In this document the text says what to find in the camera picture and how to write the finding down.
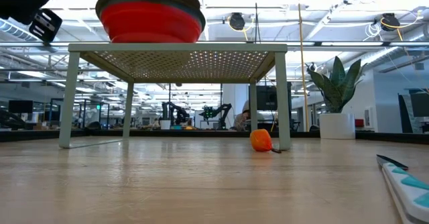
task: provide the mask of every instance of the perforated tabletop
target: perforated tabletop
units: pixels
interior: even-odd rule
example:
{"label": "perforated tabletop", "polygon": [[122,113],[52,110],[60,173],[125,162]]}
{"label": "perforated tabletop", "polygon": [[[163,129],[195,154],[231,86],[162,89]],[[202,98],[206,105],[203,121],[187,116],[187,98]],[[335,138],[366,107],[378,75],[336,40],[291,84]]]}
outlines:
{"label": "perforated tabletop", "polygon": [[70,52],[135,83],[251,83],[284,44],[70,44]]}

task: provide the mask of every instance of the table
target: table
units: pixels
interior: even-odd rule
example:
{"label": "table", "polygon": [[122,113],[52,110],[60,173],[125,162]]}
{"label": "table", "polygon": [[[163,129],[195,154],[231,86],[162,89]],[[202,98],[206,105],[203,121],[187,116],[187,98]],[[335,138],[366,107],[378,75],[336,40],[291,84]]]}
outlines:
{"label": "table", "polygon": [[[285,44],[87,44],[68,46],[68,62],[60,147],[70,148],[72,109],[79,59],[128,83],[123,138],[129,137],[131,102],[135,83],[250,84],[250,109],[256,116],[256,83],[274,66],[277,81],[279,142],[290,148]],[[257,119],[251,121],[257,129]]]}

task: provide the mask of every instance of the potted plant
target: potted plant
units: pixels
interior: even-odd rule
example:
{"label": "potted plant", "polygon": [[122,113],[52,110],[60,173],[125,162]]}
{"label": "potted plant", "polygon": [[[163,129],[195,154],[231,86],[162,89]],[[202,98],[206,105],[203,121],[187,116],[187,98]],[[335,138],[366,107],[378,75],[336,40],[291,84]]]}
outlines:
{"label": "potted plant", "polygon": [[361,60],[353,63],[346,73],[340,58],[335,57],[329,78],[312,70],[308,73],[320,89],[326,105],[327,113],[320,115],[320,138],[354,139],[355,116],[341,112],[355,94],[361,75]]}

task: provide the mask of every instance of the snake plant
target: snake plant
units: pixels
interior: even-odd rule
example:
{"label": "snake plant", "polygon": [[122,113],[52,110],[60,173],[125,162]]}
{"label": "snake plant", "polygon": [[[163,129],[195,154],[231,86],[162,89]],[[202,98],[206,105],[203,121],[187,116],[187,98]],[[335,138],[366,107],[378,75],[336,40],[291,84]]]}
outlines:
{"label": "snake plant", "polygon": [[356,85],[360,82],[361,60],[353,63],[346,73],[340,58],[335,56],[334,67],[329,78],[311,70],[308,73],[322,93],[326,110],[329,113],[341,113],[343,107],[355,94]]}

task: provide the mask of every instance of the white plant pot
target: white plant pot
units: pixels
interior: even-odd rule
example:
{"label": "white plant pot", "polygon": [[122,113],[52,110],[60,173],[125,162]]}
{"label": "white plant pot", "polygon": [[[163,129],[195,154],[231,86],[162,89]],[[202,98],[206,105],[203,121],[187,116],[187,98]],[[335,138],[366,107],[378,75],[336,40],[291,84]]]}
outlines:
{"label": "white plant pot", "polygon": [[170,130],[171,121],[170,120],[160,120],[160,125],[162,130]]}
{"label": "white plant pot", "polygon": [[355,139],[355,116],[350,113],[320,115],[320,138]]}

